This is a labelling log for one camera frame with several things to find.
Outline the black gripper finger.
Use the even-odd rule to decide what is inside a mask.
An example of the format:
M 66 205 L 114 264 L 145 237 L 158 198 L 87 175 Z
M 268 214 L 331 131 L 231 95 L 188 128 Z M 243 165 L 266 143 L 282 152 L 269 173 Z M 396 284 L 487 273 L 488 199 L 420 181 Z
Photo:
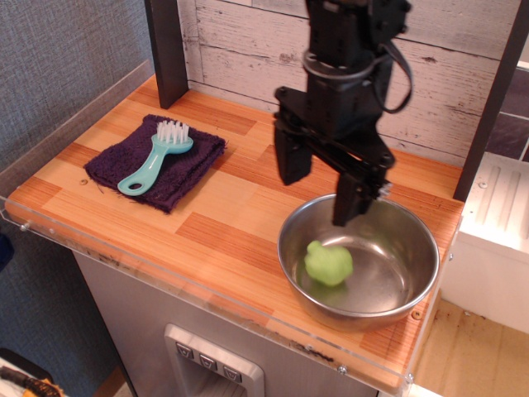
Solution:
M 379 197 L 380 183 L 372 174 L 342 173 L 338 179 L 332 223 L 344 227 L 369 211 Z
M 279 176 L 285 185 L 298 182 L 311 172 L 311 149 L 283 123 L 274 125 L 274 146 Z

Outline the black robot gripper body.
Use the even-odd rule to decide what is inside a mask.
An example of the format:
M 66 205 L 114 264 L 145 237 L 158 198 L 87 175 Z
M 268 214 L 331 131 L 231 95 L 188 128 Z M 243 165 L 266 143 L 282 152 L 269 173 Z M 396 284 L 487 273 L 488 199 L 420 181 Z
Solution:
M 331 67 L 308 59 L 307 87 L 300 91 L 280 87 L 275 92 L 279 110 L 276 123 L 283 123 L 304 139 L 313 157 L 328 164 L 339 177 L 372 174 L 381 189 L 395 159 L 377 131 L 387 112 L 385 99 L 393 62 L 380 57 L 358 69 Z

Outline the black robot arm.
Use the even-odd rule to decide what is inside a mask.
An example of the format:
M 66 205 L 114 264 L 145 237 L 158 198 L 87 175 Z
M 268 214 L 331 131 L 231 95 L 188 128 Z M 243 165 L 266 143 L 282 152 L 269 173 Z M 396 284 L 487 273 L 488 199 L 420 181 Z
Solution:
M 290 185 L 306 177 L 314 156 L 339 174 L 332 222 L 343 227 L 368 212 L 389 187 L 395 158 L 377 131 L 384 113 L 401 112 L 411 97 L 386 105 L 392 69 L 409 63 L 393 43 L 407 30 L 408 1 L 308 1 L 307 87 L 275 92 L 274 146 L 279 175 Z

